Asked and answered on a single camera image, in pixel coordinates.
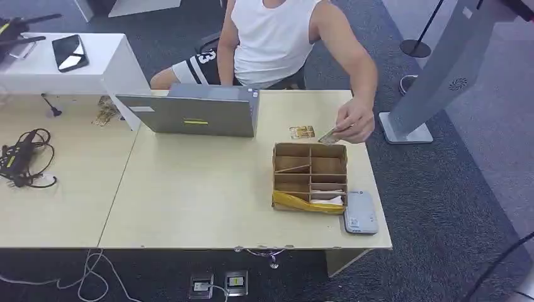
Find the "person's left hand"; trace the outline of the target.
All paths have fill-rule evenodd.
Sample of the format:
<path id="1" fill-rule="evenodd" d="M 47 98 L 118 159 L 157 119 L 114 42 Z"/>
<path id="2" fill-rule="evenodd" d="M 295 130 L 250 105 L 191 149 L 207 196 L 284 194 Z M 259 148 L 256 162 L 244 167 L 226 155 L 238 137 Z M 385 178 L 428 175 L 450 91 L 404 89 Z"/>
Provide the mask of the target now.
<path id="1" fill-rule="evenodd" d="M 374 128 L 373 104 L 353 98 L 340 107 L 333 135 L 349 143 L 362 143 Z"/>

